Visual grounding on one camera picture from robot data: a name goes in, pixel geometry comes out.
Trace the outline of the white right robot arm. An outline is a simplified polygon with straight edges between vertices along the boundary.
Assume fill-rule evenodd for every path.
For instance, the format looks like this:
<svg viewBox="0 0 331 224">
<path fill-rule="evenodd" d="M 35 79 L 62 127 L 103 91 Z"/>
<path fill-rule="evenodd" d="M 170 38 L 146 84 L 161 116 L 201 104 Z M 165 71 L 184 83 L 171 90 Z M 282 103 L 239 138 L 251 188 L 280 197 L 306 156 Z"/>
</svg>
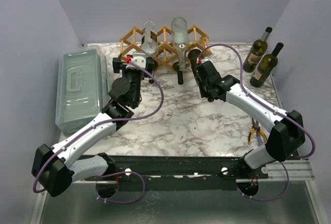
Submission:
<svg viewBox="0 0 331 224">
<path fill-rule="evenodd" d="M 227 75 L 221 77 L 211 61 L 192 67 L 201 97 L 209 101 L 222 100 L 232 104 L 253 117 L 263 126 L 269 136 L 266 144 L 246 153 L 238 165 L 238 173 L 250 178 L 257 168 L 273 161 L 285 161 L 305 142 L 304 132 L 293 122 L 303 125 L 302 115 L 293 110 L 287 112 L 257 97 L 253 100 L 240 80 Z"/>
</svg>

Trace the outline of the clear round glass bottle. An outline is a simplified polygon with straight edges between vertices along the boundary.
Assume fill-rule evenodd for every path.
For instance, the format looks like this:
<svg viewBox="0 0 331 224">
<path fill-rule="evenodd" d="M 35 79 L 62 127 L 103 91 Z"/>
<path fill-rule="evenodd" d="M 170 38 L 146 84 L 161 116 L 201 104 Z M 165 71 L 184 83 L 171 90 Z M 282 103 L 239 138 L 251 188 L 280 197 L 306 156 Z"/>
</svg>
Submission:
<svg viewBox="0 0 331 224">
<path fill-rule="evenodd" d="M 187 22 L 182 17 L 176 17 L 171 23 L 172 44 L 176 50 L 179 62 L 179 70 L 186 70 L 186 52 L 189 45 Z"/>
</svg>

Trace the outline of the green wine bottle brown label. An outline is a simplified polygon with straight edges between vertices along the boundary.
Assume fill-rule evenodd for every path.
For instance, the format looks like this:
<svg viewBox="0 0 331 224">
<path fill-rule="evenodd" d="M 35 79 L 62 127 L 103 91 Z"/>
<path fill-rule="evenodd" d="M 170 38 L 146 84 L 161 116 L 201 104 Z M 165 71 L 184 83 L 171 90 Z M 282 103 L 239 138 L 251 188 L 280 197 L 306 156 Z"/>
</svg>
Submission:
<svg viewBox="0 0 331 224">
<path fill-rule="evenodd" d="M 152 58 L 152 57 L 147 57 L 146 58 L 146 71 L 148 71 L 152 76 L 154 76 L 155 70 L 158 67 L 158 63 Z M 148 77 L 148 82 L 149 84 L 153 84 L 154 80 L 148 76 L 146 73 L 144 74 L 146 77 Z"/>
</svg>

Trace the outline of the tall green bottle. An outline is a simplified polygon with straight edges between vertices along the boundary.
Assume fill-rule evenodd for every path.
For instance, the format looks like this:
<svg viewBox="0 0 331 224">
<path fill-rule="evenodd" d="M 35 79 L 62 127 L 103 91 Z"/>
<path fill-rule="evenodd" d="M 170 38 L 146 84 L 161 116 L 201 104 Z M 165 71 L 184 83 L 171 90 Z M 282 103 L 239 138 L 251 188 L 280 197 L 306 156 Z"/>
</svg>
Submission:
<svg viewBox="0 0 331 224">
<path fill-rule="evenodd" d="M 268 48 L 267 39 L 272 32 L 272 27 L 267 27 L 260 39 L 257 39 L 251 46 L 251 49 L 243 63 L 243 70 L 251 73 L 255 70 L 264 53 Z"/>
</svg>

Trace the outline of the green bottle silver neck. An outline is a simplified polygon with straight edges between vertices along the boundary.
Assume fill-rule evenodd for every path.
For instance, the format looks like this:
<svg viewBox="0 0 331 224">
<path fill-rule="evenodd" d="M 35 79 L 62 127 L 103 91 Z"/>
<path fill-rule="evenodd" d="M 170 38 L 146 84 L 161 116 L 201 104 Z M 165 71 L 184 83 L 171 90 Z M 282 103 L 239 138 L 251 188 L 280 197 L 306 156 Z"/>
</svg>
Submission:
<svg viewBox="0 0 331 224">
<path fill-rule="evenodd" d="M 196 66 L 198 65 L 197 58 L 199 57 L 200 53 L 201 53 L 201 50 L 192 49 L 191 51 L 189 51 L 189 53 L 187 55 L 189 62 L 190 62 L 191 70 L 192 70 L 192 73 L 194 76 L 196 75 L 195 69 L 196 69 Z"/>
</svg>

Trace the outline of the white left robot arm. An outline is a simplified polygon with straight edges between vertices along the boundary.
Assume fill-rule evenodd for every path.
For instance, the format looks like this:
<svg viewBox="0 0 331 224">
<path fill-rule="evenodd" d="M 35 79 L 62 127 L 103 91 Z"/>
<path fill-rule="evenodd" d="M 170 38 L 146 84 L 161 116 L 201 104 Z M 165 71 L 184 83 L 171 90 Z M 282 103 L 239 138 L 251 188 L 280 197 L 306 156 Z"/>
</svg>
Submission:
<svg viewBox="0 0 331 224">
<path fill-rule="evenodd" d="M 149 77 L 154 79 L 155 62 L 151 57 L 139 53 L 113 58 L 113 71 L 121 72 L 110 88 L 110 101 L 89 123 L 72 136 L 52 147 L 43 144 L 35 151 L 32 166 L 33 192 L 48 192 L 56 197 L 63 193 L 73 182 L 88 177 L 101 177 L 109 180 L 114 176 L 115 168 L 108 155 L 96 155 L 90 159 L 80 157 L 101 139 L 117 132 L 129 121 L 137 121 L 153 116 L 152 113 L 134 117 L 132 109 L 141 102 L 141 81 Z"/>
</svg>

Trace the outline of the clear square glass bottle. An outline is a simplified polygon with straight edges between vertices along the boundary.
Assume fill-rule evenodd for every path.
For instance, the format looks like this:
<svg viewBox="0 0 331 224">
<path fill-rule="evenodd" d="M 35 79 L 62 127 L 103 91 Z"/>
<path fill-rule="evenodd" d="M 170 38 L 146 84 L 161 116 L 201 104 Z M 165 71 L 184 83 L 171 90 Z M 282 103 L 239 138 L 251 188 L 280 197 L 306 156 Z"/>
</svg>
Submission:
<svg viewBox="0 0 331 224">
<path fill-rule="evenodd" d="M 156 56 L 158 53 L 156 24 L 152 21 L 147 21 L 143 25 L 143 35 L 141 40 L 141 50 L 148 55 Z"/>
</svg>

